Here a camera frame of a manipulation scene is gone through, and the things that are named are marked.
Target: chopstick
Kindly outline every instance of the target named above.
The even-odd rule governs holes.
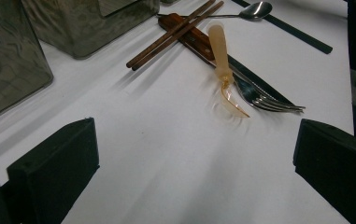
[[[154,43],[152,43],[150,46],[148,46],[142,52],[137,54],[131,61],[129,61],[126,64],[127,67],[130,68],[134,64],[139,62],[142,58],[144,58],[146,55],[148,55],[150,52],[152,52],[154,49],[156,49],[159,45],[161,45],[166,39],[168,39],[170,36],[172,36],[178,29],[180,29],[181,27],[183,27],[184,25],[189,23],[192,19],[194,19],[200,13],[205,11],[205,9],[209,8],[214,2],[215,2],[215,0],[209,0],[205,4],[201,5],[192,14],[190,14],[183,22],[179,23],[172,30],[170,30],[167,33],[165,33],[164,35],[162,35],[160,38],[158,38],[156,41],[154,41]]]
[[[161,51],[163,51],[164,49],[166,49],[166,47],[168,47],[170,44],[172,44],[173,42],[175,42],[176,40],[178,40],[181,36],[183,36],[184,34],[186,34],[190,29],[192,29],[195,25],[197,25],[200,21],[202,21],[203,19],[205,19],[207,16],[211,15],[212,13],[214,13],[216,10],[218,10],[222,5],[224,4],[223,1],[220,1],[218,4],[216,4],[214,7],[210,8],[209,10],[207,10],[206,12],[204,12],[204,14],[202,14],[199,18],[197,18],[196,20],[194,20],[191,23],[188,23],[186,26],[184,26],[183,28],[181,28],[177,33],[172,34],[172,36],[167,39],[166,41],[164,41],[161,45],[155,46],[155,49],[153,51],[150,51],[145,57],[143,57],[141,60],[139,60],[138,62],[136,62],[133,66],[132,66],[132,70],[137,70],[138,68],[140,68],[143,64],[145,64],[146,62],[148,62],[150,59],[152,59],[154,56],[156,56],[158,53],[160,53]]]

